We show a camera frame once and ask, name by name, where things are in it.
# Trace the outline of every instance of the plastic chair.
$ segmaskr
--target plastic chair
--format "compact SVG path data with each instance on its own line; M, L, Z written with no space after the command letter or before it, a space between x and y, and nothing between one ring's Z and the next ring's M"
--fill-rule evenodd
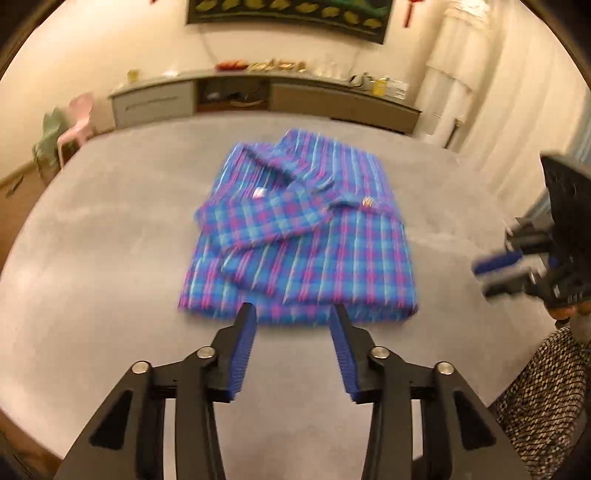
M70 102L67 111L76 120L76 124L57 139L57 154L61 168L64 168L63 145L75 141L81 147L95 133L95 129L90 123L90 113L93 106L94 100L91 93L83 93Z
M52 113L43 115L43 135L39 142L33 145L33 160L37 164L37 171L41 170L40 160L46 158L50 165L57 164L57 139L70 128L66 117L59 108Z

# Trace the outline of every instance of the bolt head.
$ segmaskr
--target bolt head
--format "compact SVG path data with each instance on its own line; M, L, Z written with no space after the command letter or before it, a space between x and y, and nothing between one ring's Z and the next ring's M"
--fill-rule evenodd
M390 350L384 346L375 346L371 349L371 356L374 358L388 358L390 356Z
M136 362L131 367L131 371L134 374L144 374L150 369L150 364L148 362Z
M440 362L437 364L437 371L443 375L451 375L454 372L455 368L453 365L448 362Z
M199 350L197 350L197 356L203 359L213 358L215 354L216 350L211 346L202 346Z

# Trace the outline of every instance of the green cloth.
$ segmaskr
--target green cloth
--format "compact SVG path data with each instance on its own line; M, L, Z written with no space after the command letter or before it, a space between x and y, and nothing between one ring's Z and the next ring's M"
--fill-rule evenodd
M56 148L59 136L70 128L62 111L55 107L52 113L43 115L43 136L33 146L33 159L40 168L39 161L46 158L51 166L58 163Z

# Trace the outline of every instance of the blue plaid shirt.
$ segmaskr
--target blue plaid shirt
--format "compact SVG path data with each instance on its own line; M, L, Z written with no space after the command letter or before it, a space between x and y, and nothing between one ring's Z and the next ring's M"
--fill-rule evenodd
M197 211L202 232L180 307L262 323L357 321L417 310L404 227L374 156L292 129L277 145L238 144Z

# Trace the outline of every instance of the white wall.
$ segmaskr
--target white wall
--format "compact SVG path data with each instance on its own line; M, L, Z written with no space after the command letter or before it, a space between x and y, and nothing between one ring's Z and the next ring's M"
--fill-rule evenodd
M544 190L540 152L567 153L589 88L559 40L518 0L495 0L505 33L485 100L464 143L463 161L480 172L510 216Z
M113 119L106 96L131 68L143 77L211 68L218 59L323 59L388 75L418 90L446 0L397 0L383 46L318 28L280 23L185 25L186 0L66 0L36 29L0 80L0 178L30 161L43 113L83 92L98 99L99 129Z

